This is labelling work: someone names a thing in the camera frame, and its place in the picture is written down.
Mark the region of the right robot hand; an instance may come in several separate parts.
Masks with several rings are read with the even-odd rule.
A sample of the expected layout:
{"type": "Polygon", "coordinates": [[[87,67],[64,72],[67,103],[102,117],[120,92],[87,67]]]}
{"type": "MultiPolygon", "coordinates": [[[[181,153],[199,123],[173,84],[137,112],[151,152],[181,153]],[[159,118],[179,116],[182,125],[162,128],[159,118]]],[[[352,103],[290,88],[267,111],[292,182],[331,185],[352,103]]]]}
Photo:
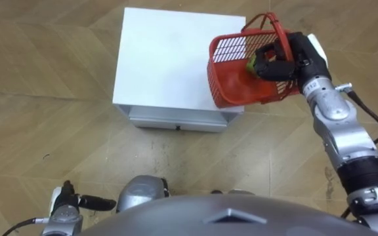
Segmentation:
{"type": "Polygon", "coordinates": [[[300,87],[313,78],[331,79],[327,56],[313,33],[304,35],[297,31],[287,33],[286,37],[292,60],[285,57],[282,43],[276,39],[253,53],[246,65],[247,70],[265,81],[294,81],[300,87]]]}

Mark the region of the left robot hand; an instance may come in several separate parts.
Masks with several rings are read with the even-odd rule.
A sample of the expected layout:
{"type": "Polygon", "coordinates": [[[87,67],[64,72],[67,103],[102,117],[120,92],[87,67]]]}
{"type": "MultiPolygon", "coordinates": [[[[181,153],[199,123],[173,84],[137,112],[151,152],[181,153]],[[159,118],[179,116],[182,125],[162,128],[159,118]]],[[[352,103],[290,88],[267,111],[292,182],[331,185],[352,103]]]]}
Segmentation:
{"type": "Polygon", "coordinates": [[[53,215],[56,210],[65,205],[74,207],[77,211],[80,208],[93,211],[111,211],[117,202],[113,199],[105,199],[93,195],[80,195],[75,192],[74,185],[66,180],[60,187],[60,193],[55,197],[51,203],[50,214],[53,215]]]}

